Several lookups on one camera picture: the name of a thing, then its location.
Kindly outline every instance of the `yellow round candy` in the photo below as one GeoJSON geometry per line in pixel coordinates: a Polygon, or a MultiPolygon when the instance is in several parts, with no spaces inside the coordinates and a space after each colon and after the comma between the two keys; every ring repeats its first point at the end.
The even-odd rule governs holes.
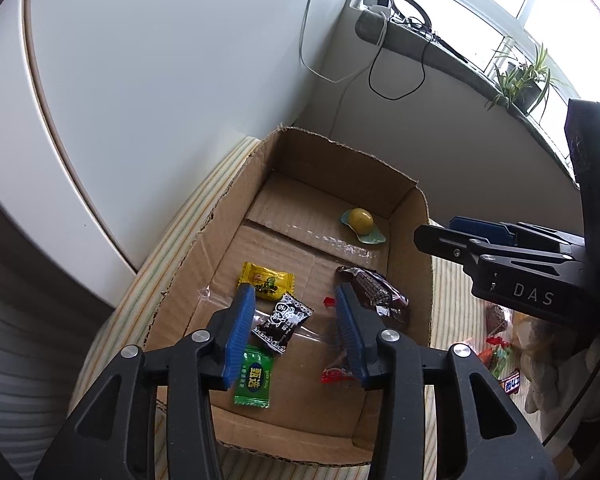
{"type": "Polygon", "coordinates": [[[368,235],[374,228],[374,218],[366,209],[355,208],[349,212],[349,225],[360,236],[368,235]]]}

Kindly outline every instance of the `yellow candy wrapper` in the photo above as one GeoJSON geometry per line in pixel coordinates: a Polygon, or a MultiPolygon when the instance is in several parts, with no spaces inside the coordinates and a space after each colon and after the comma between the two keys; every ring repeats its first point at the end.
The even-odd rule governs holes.
{"type": "Polygon", "coordinates": [[[294,293],[296,277],[289,272],[277,272],[251,262],[245,262],[238,279],[241,283],[251,283],[256,289],[256,296],[264,300],[279,301],[285,292],[294,293]]]}

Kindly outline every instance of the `striped tablecloth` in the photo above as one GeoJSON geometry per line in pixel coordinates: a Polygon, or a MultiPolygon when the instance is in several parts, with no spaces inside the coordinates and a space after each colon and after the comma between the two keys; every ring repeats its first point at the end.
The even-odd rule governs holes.
{"type": "MultiPolygon", "coordinates": [[[[154,313],[168,290],[180,263],[216,201],[260,141],[245,137],[196,189],[176,215],[164,237],[147,258],[115,313],[101,328],[78,378],[71,409],[113,356],[128,344],[142,346],[154,313]]],[[[474,348],[484,348],[484,302],[471,295],[471,279],[458,264],[433,258],[433,311],[431,346],[447,349],[455,342],[474,339],[474,348]]],[[[514,368],[511,363],[504,373],[514,368]]],[[[523,412],[528,391],[522,379],[520,392],[513,397],[523,412]]],[[[539,434],[539,417],[526,415],[539,434]]],[[[168,478],[166,464],[166,417],[156,411],[155,477],[168,478]]],[[[284,462],[221,444],[218,452],[226,480],[363,480],[369,466],[320,467],[284,462]]],[[[424,478],[436,477],[436,422],[433,388],[426,389],[426,454],[424,478]]]]}

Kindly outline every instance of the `cardboard box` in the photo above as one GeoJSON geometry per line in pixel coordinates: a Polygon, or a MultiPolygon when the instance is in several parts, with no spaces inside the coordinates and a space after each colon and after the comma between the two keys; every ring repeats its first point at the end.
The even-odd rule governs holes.
{"type": "MultiPolygon", "coordinates": [[[[254,150],[218,201],[183,260],[145,342],[152,350],[204,328],[231,303],[245,261],[296,276],[294,295],[314,310],[276,358],[268,409],[235,406],[233,393],[212,392],[217,439],[295,462],[369,462],[380,392],[354,381],[322,384],[333,358],[334,271],[347,262],[376,269],[410,300],[408,335],[429,343],[430,256],[413,244],[428,221],[416,182],[372,156],[295,128],[271,134],[254,150]],[[387,241],[370,246],[340,222],[346,210],[369,210],[387,241]]],[[[258,300],[271,312],[273,303],[258,300]]],[[[166,401],[165,391],[158,399],[166,401]]]]}

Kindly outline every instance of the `silver rivet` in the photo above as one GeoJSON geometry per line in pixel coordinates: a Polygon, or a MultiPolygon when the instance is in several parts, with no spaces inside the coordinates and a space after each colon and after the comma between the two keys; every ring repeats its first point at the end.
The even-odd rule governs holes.
{"type": "Polygon", "coordinates": [[[471,349],[464,343],[454,345],[454,354],[458,357],[469,357],[471,355],[471,349]]]}
{"type": "Polygon", "coordinates": [[[206,330],[196,330],[193,334],[191,334],[191,338],[196,343],[203,343],[205,341],[209,341],[211,334],[206,330]]]}
{"type": "Polygon", "coordinates": [[[120,355],[125,359],[136,357],[138,355],[138,347],[136,345],[127,345],[120,351],[120,355]]]}
{"type": "Polygon", "coordinates": [[[400,339],[400,333],[389,328],[387,330],[382,330],[382,332],[380,333],[380,337],[385,341],[394,342],[400,339]]]}

